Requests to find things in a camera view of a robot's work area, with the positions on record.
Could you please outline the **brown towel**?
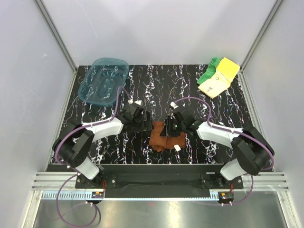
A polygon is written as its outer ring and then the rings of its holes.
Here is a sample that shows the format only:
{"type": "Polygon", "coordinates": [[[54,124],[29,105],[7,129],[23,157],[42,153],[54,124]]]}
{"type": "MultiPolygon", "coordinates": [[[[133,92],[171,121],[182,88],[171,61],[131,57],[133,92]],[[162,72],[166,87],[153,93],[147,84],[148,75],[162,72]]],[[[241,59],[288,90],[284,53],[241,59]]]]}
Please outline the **brown towel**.
{"type": "Polygon", "coordinates": [[[160,136],[165,122],[153,122],[153,130],[150,135],[149,146],[157,151],[162,152],[165,149],[174,149],[175,145],[179,146],[180,148],[186,147],[186,134],[181,133],[178,137],[171,137],[171,136],[160,136]]]}

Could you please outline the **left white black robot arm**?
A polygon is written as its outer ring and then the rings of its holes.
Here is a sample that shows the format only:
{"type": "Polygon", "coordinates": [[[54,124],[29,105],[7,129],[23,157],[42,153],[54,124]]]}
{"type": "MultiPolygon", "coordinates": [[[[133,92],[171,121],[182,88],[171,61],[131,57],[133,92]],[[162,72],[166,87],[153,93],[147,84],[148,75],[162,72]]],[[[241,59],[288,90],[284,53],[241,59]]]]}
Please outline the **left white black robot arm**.
{"type": "Polygon", "coordinates": [[[70,122],[55,140],[52,150],[58,163],[70,166],[86,177],[86,183],[98,188],[102,170],[89,158],[91,144],[121,133],[148,132],[153,129],[151,114],[137,103],[125,107],[115,117],[103,121],[76,124],[70,122]]]}

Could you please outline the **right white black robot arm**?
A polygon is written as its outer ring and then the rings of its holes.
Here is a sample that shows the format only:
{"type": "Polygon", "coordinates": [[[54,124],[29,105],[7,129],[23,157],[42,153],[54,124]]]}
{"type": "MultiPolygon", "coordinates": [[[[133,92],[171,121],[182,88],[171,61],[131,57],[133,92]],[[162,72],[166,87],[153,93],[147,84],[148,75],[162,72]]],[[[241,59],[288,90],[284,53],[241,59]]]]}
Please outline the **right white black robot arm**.
{"type": "Polygon", "coordinates": [[[176,109],[166,117],[160,136],[178,137],[182,133],[232,149],[236,158],[224,164],[215,177],[220,188],[227,188],[233,179],[244,174],[257,176],[274,164],[274,150],[253,126],[246,129],[225,127],[196,120],[187,110],[176,109]]]}

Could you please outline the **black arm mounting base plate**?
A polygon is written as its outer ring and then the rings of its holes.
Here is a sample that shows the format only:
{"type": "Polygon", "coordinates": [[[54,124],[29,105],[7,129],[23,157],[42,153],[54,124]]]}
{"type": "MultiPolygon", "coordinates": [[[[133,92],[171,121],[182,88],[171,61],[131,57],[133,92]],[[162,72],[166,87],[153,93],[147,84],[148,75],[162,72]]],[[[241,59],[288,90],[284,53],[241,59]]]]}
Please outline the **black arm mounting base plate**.
{"type": "Polygon", "coordinates": [[[226,180],[220,176],[222,164],[156,164],[156,165],[121,165],[104,164],[95,180],[81,174],[76,179],[77,189],[98,189],[106,184],[107,189],[139,186],[185,186],[200,189],[240,190],[243,181],[240,176],[226,180]]]}

